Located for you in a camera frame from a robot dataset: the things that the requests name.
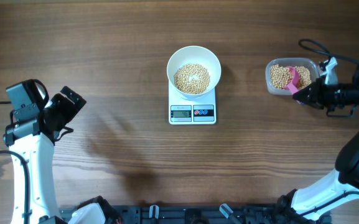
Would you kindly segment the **pink plastic scoop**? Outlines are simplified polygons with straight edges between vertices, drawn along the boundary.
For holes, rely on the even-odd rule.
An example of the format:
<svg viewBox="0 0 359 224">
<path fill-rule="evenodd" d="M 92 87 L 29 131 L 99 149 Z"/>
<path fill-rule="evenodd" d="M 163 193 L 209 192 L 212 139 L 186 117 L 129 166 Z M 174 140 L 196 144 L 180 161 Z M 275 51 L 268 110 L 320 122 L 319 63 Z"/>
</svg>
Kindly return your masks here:
<svg viewBox="0 0 359 224">
<path fill-rule="evenodd" d="M 291 92 L 291 94 L 294 95 L 295 93 L 297 93 L 299 91 L 299 89 L 297 88 L 297 84 L 299 82 L 299 74 L 294 67 L 286 67 L 286 68 L 288 68 L 289 71 L 292 73 L 293 78 L 283 88 L 285 90 L 289 90 Z"/>
</svg>

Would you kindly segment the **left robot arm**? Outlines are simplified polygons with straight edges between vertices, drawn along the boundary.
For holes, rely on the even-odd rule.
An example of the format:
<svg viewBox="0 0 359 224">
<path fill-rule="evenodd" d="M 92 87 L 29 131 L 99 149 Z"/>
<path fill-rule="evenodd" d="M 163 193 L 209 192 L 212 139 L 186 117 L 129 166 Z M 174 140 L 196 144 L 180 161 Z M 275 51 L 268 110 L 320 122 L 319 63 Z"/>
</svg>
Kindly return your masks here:
<svg viewBox="0 0 359 224">
<path fill-rule="evenodd" d="M 50 97 L 44 84 L 26 80 L 6 89 L 13 106 L 4 144 L 12 158 L 12 223 L 65 223 L 55 195 L 52 160 L 55 144 L 72 133 L 67 124 L 85 106 L 79 94 L 64 86 Z"/>
</svg>

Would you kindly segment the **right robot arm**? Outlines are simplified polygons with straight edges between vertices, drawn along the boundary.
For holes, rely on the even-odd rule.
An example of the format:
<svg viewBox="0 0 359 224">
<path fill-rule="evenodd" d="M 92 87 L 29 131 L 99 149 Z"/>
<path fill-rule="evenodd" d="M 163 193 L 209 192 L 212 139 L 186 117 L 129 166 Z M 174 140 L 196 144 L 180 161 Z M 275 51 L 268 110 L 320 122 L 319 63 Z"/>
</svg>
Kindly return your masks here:
<svg viewBox="0 0 359 224">
<path fill-rule="evenodd" d="M 348 84 L 326 84 L 322 78 L 299 90 L 293 98 L 328 112 L 359 106 L 359 61 Z M 314 184 L 281 196 L 269 215 L 272 223 L 321 223 L 330 210 L 359 199 L 359 132 L 344 145 L 334 169 Z"/>
</svg>

